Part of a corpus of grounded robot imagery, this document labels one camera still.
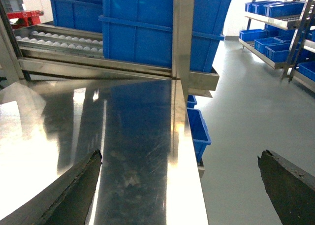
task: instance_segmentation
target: white wall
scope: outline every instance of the white wall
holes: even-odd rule
[[[250,1],[252,0],[232,0],[224,24],[224,35],[238,36],[240,30],[246,30],[248,18],[244,17],[245,3]],[[263,23],[252,20],[251,29],[262,29],[263,27]]]

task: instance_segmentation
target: blue bin stack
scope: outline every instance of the blue bin stack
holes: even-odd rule
[[[231,0],[195,0],[190,69],[211,72]],[[104,57],[172,66],[173,0],[103,0]]]
[[[50,0],[54,25],[88,32],[102,32],[98,17],[102,0]]]
[[[187,108],[193,146],[195,149],[197,162],[200,162],[203,152],[207,145],[211,145],[211,138],[201,111],[198,109]]]

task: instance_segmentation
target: stainless steel post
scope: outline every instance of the stainless steel post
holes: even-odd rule
[[[188,98],[194,0],[174,0],[172,78],[180,79]]]

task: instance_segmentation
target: blue crate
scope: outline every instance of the blue crate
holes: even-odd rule
[[[278,36],[278,33],[279,33],[279,31],[277,31],[277,30],[274,30],[274,31],[268,31],[267,30],[267,37],[270,38],[270,37]]]
[[[270,32],[277,31],[279,33],[282,29],[280,29],[278,27],[273,27],[269,24],[265,24],[265,30],[270,31]]]
[[[102,0],[50,0],[54,24],[59,27],[102,32],[98,20],[102,14]]]
[[[287,36],[287,35],[291,35],[293,37],[294,35],[294,32],[295,32],[295,29],[294,30],[279,30],[278,32],[278,36]]]
[[[283,43],[283,44],[266,46],[266,49],[267,49],[266,56],[272,61],[274,61],[275,63],[285,62],[289,55],[290,45],[291,45],[290,43]],[[295,59],[297,51],[298,51],[298,47],[295,50],[293,60]],[[307,50],[302,50],[298,58],[298,62],[302,62],[306,60],[308,55],[309,55],[309,52]]]
[[[266,13],[266,7],[265,5],[269,5],[269,4],[281,4],[282,2],[280,1],[270,1],[270,2],[266,2],[266,3],[258,3],[258,4],[254,4],[254,13],[255,14],[259,14],[259,15],[265,15]]]
[[[266,7],[265,16],[267,17],[285,17],[301,14],[304,2],[284,2],[283,4],[264,5]]]
[[[201,160],[202,154],[207,145],[211,145],[211,138],[201,111],[198,109],[187,108],[187,114],[192,134],[193,146],[195,149],[197,162]]]
[[[281,44],[282,42],[274,39],[274,38],[264,38],[264,39],[256,39],[255,40],[255,49],[261,52],[262,54],[266,54],[266,46],[273,44]]]
[[[254,4],[266,4],[269,2],[273,2],[273,1],[272,0],[264,0],[264,1],[247,2],[247,3],[245,3],[245,11],[255,13]]]
[[[196,97],[189,95],[187,100],[187,108],[194,108],[196,104],[197,104]]]
[[[104,57],[171,68],[172,28],[99,17]],[[210,72],[222,35],[192,33],[190,69]]]
[[[195,0],[193,31],[221,34],[231,0]],[[173,0],[104,0],[105,17],[173,26]]]
[[[299,73],[305,75],[311,80],[315,81],[315,62],[307,62],[299,64]]]
[[[266,38],[267,31],[262,29],[240,31],[240,39],[243,41],[253,41],[255,39]]]
[[[275,37],[276,40],[281,41],[282,43],[291,43],[293,36],[292,35],[283,35]]]
[[[194,32],[220,35],[231,0],[195,0]]]

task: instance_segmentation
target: metal shelf rack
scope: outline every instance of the metal shelf rack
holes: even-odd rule
[[[283,69],[282,79],[285,77],[289,77],[287,74],[289,71],[289,68],[296,65],[299,53],[303,49],[303,46],[300,45],[300,47],[298,48],[297,55],[295,55],[295,59],[293,59],[294,54],[296,53],[296,49],[298,47],[298,43],[299,43],[300,38],[302,38],[302,41],[304,41],[304,39],[305,39],[305,35],[302,34],[302,31],[304,29],[307,30],[310,27],[310,23],[312,20],[311,19],[312,16],[310,15],[310,11],[314,11],[314,9],[312,10],[312,5],[313,5],[313,0],[306,0],[304,8],[302,10],[302,13],[300,15],[281,17],[281,18],[270,18],[270,17],[258,15],[258,14],[249,13],[249,12],[245,13],[245,16],[249,18],[249,22],[248,22],[248,26],[247,26],[248,30],[250,28],[250,24],[251,24],[252,19],[264,22],[266,24],[269,24],[271,26],[274,26],[274,27],[277,27],[277,28],[280,28],[283,30],[295,29],[295,33],[294,33],[294,36],[293,36],[293,39],[292,39],[292,42],[290,45],[289,55],[286,59],[286,62],[274,63],[273,61],[271,61],[270,59],[268,59],[263,54],[259,53],[257,50],[255,50],[253,48],[253,46],[252,46],[253,41],[252,42],[243,42],[242,40],[240,40],[240,43],[243,45],[243,47],[248,48],[251,52],[253,52],[259,58],[261,58],[264,62],[266,62],[273,69],[282,68]]]
[[[283,63],[275,63],[274,61],[272,61],[271,59],[267,58],[265,55],[263,55],[261,52],[259,52],[258,50],[256,50],[254,48],[255,43],[253,41],[251,42],[245,42],[241,39],[239,39],[239,42],[245,47],[247,48],[249,51],[251,51],[253,54],[255,54],[257,57],[259,57],[261,60],[263,60],[265,63],[267,63],[270,67],[272,67],[273,69],[281,69],[285,66],[285,62]]]
[[[272,18],[272,17],[266,17],[259,14],[254,14],[251,12],[245,12],[245,17],[248,17],[250,19],[264,22],[266,24],[269,24],[274,27],[278,27],[283,30],[291,30],[295,29],[300,25],[300,15],[294,15],[294,16],[288,16],[288,17],[282,17],[282,18]]]

